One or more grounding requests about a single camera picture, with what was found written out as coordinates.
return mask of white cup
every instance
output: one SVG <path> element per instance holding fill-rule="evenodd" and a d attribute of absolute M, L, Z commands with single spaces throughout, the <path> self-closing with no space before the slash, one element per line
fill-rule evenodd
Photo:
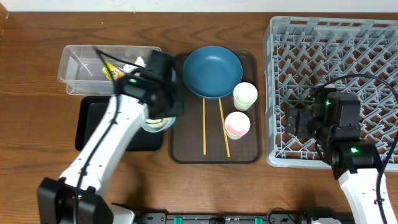
<path fill-rule="evenodd" d="M 250 119 L 242 112 L 230 113 L 225 119 L 226 135 L 233 140 L 240 139 L 250 129 Z"/>
<path fill-rule="evenodd" d="M 248 110 L 257 100 L 258 92 L 250 83 L 239 83 L 234 88 L 234 106 L 240 111 Z"/>

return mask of wire grid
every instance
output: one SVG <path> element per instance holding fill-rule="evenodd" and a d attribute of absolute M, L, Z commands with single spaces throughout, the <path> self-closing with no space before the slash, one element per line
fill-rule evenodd
<path fill-rule="evenodd" d="M 309 88 L 342 75 L 364 73 L 385 79 L 397 90 L 398 37 L 353 37 L 344 39 L 320 33 L 274 35 L 276 158 L 318 160 L 314 139 L 285 133 L 288 107 L 310 108 Z M 339 91 L 355 93 L 361 102 L 361 138 L 374 141 L 383 159 L 398 130 L 397 102 L 391 91 L 376 80 L 352 78 L 335 83 Z M 397 149 L 390 158 L 398 162 Z"/>

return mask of plastic bin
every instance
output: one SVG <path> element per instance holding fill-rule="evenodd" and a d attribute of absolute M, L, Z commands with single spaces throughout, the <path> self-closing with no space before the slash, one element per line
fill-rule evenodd
<path fill-rule="evenodd" d="M 152 50 L 158 47 L 96 45 L 97 48 L 114 57 L 134 63 L 138 57 L 146 62 Z M 116 67 L 124 64 L 106 58 Z M 68 45 L 63 49 L 58 79 L 67 84 L 70 95 L 111 95 L 113 86 L 102 72 L 103 63 L 93 50 L 92 45 Z"/>
<path fill-rule="evenodd" d="M 367 73 L 398 87 L 398 21 L 273 17 L 264 36 L 266 151 L 272 166 L 330 169 L 314 139 L 285 133 L 289 107 L 310 108 L 309 88 L 333 78 Z M 374 141 L 382 159 L 398 130 L 397 102 L 374 80 L 335 83 L 361 102 L 361 137 Z M 396 151 L 387 169 L 398 171 Z"/>

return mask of black tray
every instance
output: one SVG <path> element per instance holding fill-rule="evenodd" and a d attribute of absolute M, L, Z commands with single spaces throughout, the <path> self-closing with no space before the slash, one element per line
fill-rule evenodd
<path fill-rule="evenodd" d="M 106 108 L 109 96 L 86 96 L 80 104 L 79 121 L 76 131 L 75 148 L 81 151 L 100 123 Z M 163 131 L 149 133 L 142 128 L 131 139 L 126 151 L 156 151 L 163 143 Z"/>
<path fill-rule="evenodd" d="M 176 56 L 183 65 L 189 53 Z M 249 52 L 235 52 L 243 67 L 242 82 L 252 83 L 257 89 L 256 58 Z M 227 156 L 218 100 L 206 100 L 206 155 L 203 155 L 202 98 L 184 87 L 185 112 L 175 121 L 170 132 L 170 157 L 181 164 L 250 164 L 256 162 L 262 152 L 261 112 L 259 98 L 247 111 L 243 111 L 251 127 L 241 139 L 228 138 L 231 157 Z M 237 111 L 233 94 L 221 99 L 224 119 Z"/>

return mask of green light on robot base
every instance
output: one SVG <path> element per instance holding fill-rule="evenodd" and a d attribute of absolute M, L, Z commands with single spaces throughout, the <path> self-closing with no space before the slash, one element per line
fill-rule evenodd
<path fill-rule="evenodd" d="M 351 147 L 351 152 L 356 153 L 356 152 L 358 152 L 358 150 L 355 147 Z"/>

